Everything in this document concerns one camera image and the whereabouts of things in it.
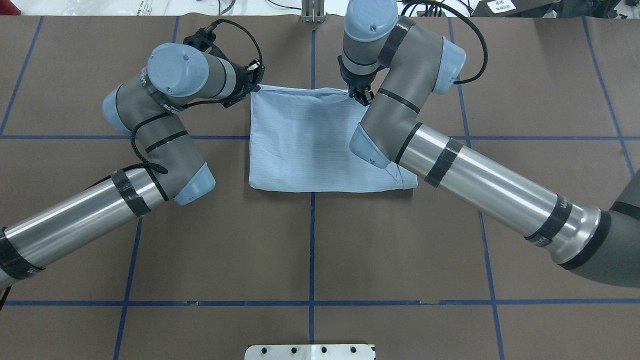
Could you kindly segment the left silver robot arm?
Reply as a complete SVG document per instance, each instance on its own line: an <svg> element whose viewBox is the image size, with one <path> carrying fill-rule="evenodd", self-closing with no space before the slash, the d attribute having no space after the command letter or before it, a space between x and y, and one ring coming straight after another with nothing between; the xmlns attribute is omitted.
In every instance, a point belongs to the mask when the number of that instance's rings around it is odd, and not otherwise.
<svg viewBox="0 0 640 360"><path fill-rule="evenodd" d="M66 200L1 229L1 289L28 280L64 256L163 203L187 205L212 191L214 175L179 114L231 107L259 90L263 55L242 65L213 44L163 43L138 76L103 100L103 116L129 137L138 162L112 171Z"/></svg>

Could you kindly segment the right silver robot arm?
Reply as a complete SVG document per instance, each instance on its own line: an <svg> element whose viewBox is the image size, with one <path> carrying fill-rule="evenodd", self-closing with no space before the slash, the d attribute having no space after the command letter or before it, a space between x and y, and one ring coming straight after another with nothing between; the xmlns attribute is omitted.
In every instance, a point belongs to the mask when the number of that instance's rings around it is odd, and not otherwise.
<svg viewBox="0 0 640 360"><path fill-rule="evenodd" d="M610 209L582 207L418 121L430 94L457 84L466 57L457 44L399 14L395 0L351 0L338 62L350 98L366 112L350 151L380 169L398 164L445 189L577 276L638 288L638 174Z"/></svg>

